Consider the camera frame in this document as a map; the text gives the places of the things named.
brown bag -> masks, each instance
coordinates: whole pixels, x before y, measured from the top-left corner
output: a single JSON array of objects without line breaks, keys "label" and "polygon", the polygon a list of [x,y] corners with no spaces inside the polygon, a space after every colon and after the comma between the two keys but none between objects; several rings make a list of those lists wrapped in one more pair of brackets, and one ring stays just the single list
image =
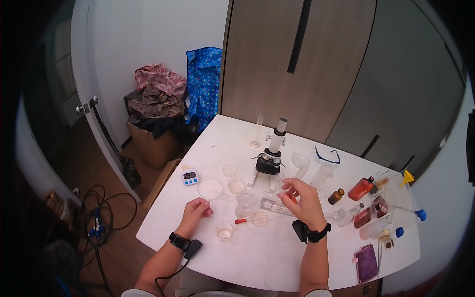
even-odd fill
[{"label": "brown bag", "polygon": [[152,85],[146,87],[142,100],[129,100],[128,106],[145,118],[176,117],[183,115],[185,109],[183,101]]}]

purple cloth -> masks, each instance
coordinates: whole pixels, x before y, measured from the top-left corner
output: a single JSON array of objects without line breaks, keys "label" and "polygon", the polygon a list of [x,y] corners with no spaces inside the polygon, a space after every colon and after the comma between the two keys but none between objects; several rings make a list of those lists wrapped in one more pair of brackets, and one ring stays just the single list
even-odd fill
[{"label": "purple cloth", "polygon": [[378,264],[376,263],[376,255],[372,244],[364,246],[360,251],[355,253],[356,271],[358,273],[359,284],[370,281],[378,275]]}]

blue bottle cap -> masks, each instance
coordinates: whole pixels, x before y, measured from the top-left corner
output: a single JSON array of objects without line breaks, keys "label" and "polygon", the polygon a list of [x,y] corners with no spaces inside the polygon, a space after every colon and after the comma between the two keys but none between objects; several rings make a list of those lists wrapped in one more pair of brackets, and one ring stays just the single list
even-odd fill
[{"label": "blue bottle cap", "polygon": [[404,234],[404,229],[402,227],[399,227],[396,229],[396,237],[399,238]]},{"label": "blue bottle cap", "polygon": [[415,211],[416,215],[420,218],[421,221],[425,221],[427,218],[426,212],[424,210]]}]

microscope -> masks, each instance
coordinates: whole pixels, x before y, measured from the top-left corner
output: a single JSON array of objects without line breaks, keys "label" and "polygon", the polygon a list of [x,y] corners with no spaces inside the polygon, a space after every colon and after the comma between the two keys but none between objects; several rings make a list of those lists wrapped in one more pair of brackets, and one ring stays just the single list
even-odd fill
[{"label": "microscope", "polygon": [[257,173],[263,173],[270,175],[269,188],[275,190],[276,186],[274,184],[273,177],[280,172],[280,159],[282,154],[280,153],[280,145],[285,145],[287,139],[285,138],[285,128],[287,127],[287,119],[281,117],[277,127],[274,128],[272,136],[270,133],[267,133],[266,141],[269,139],[270,145],[264,150],[263,153],[260,153],[257,157],[256,168],[251,173],[249,180],[247,181],[247,186],[252,187],[254,185],[254,180],[257,177]]}]

hand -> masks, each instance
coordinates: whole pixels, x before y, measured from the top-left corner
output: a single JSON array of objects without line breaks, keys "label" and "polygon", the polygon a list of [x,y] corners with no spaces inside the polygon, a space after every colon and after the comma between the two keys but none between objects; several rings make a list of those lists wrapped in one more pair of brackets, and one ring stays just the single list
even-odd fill
[{"label": "hand", "polygon": [[190,240],[195,233],[196,227],[203,217],[210,217],[214,211],[209,207],[209,201],[198,197],[185,205],[183,218],[175,233]]},{"label": "hand", "polygon": [[286,178],[282,180],[283,190],[288,190],[295,197],[300,195],[300,201],[294,203],[288,195],[279,193],[277,196],[290,212],[299,220],[304,222],[311,231],[322,231],[326,227],[326,220],[322,212],[320,200],[318,200],[317,189],[309,186],[298,178]]}]

